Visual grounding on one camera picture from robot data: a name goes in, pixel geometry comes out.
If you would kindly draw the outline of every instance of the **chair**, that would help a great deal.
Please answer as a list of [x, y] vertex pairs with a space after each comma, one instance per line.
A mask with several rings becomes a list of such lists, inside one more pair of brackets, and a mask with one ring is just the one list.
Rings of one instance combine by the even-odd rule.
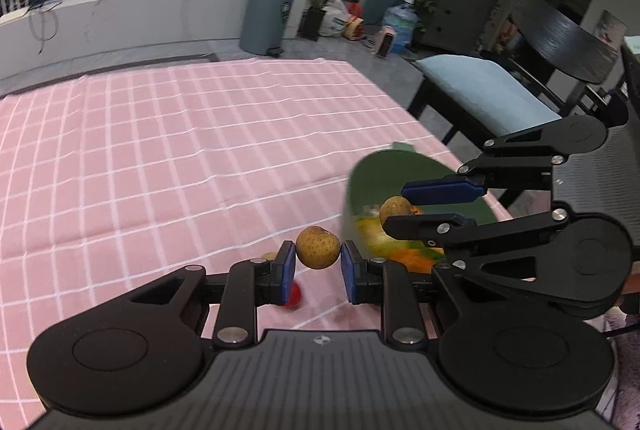
[[[453, 127], [444, 137], [444, 144], [460, 131], [481, 148], [494, 137], [568, 116], [576, 106], [589, 113], [581, 101], [584, 96], [606, 105], [589, 85], [605, 81], [618, 51], [543, 0], [518, 0], [511, 17], [524, 39], [544, 60], [577, 80], [574, 89], [566, 100], [560, 99], [513, 58], [505, 59], [504, 67], [482, 58], [459, 55], [436, 55], [419, 60], [414, 65], [424, 78], [408, 112], [420, 118], [428, 105], [449, 121]], [[529, 90], [508, 70], [522, 74]], [[534, 94], [544, 95], [558, 112]], [[517, 196], [516, 192], [507, 191], [500, 202], [509, 206]]]

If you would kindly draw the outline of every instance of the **green bucket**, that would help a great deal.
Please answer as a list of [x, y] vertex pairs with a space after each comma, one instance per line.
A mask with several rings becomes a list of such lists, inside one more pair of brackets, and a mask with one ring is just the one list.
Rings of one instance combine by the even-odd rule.
[[[394, 146], [411, 147], [394, 144]], [[351, 171], [342, 212], [342, 240], [353, 241], [363, 259], [374, 255], [362, 239], [355, 220], [362, 217], [367, 206], [381, 205], [390, 197], [400, 195], [409, 181], [437, 179], [451, 174], [451, 169], [413, 150], [388, 149], [362, 158]], [[424, 213], [459, 213], [472, 217], [479, 225], [496, 222], [496, 217], [484, 198], [473, 203], [450, 205], [415, 205]]]

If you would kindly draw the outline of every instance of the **framed picture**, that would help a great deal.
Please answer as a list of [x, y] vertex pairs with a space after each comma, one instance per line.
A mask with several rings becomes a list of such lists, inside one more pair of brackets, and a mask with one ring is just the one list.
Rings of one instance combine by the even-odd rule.
[[593, 35], [597, 36], [608, 46], [620, 49], [625, 38], [626, 26], [611, 15], [607, 10], [602, 12]]

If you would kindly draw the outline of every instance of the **pink tablecloth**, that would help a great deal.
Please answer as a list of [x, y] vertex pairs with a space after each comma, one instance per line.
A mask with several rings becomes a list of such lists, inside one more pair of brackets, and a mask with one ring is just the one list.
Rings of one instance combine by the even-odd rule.
[[[325, 60], [83, 77], [5, 98], [0, 133], [4, 430], [42, 412], [26, 353], [58, 320], [187, 263], [219, 273], [307, 225], [337, 230], [350, 169], [393, 141], [460, 164], [353, 67]], [[378, 326], [347, 304], [337, 265], [307, 271], [302, 308], [262, 307], [261, 328]]]

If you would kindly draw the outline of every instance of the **gray trash can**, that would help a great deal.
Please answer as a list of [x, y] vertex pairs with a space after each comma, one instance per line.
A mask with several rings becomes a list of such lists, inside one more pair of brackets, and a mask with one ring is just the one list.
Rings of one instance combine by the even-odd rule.
[[244, 13], [240, 49], [257, 55], [279, 54], [292, 2], [249, 0]]

